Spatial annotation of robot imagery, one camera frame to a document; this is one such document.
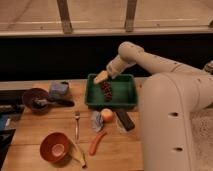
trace banana peel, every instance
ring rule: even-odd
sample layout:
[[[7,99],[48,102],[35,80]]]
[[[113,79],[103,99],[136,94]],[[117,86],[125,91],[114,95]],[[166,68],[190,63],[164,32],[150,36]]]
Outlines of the banana peel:
[[[86,160],[83,151],[81,148],[72,140],[71,141],[71,148],[69,150],[70,156],[80,162],[82,168],[86,167]]]

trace fork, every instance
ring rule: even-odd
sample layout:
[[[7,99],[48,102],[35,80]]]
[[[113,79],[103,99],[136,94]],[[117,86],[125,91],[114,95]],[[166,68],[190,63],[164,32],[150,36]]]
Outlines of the fork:
[[[79,119],[80,119],[80,112],[75,111],[75,120],[76,120],[76,127],[75,127],[75,139],[78,140],[79,138]]]

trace orange bowl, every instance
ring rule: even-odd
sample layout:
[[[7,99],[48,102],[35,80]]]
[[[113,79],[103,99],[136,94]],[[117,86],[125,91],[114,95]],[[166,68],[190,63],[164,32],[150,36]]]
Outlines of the orange bowl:
[[[70,148],[70,140],[63,133],[56,132],[48,135],[41,143],[41,157],[50,162],[56,163],[68,154]]]
[[[42,108],[36,108],[35,105],[33,105],[33,101],[36,98],[47,99],[49,98],[49,93],[41,88],[31,88],[25,91],[24,94],[22,95],[22,102],[25,106],[30,108],[35,113],[44,112],[50,107],[50,105],[47,104]]]

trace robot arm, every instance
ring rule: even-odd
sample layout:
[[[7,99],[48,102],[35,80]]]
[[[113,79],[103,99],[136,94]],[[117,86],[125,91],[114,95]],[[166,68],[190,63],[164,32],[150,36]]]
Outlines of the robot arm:
[[[144,52],[130,42],[107,65],[115,78],[138,64],[153,76],[143,84],[139,100],[144,169],[194,171],[195,152],[190,112],[213,102],[213,78],[205,71]]]

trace green plastic basket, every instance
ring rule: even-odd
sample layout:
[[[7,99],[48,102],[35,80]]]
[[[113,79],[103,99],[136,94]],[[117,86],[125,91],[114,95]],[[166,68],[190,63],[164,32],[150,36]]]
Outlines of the green plastic basket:
[[[89,108],[128,108],[137,105],[137,92],[133,75],[121,74],[115,79],[108,79],[112,88],[112,100],[106,102],[100,85],[93,83],[97,74],[89,74],[85,93],[85,103]]]

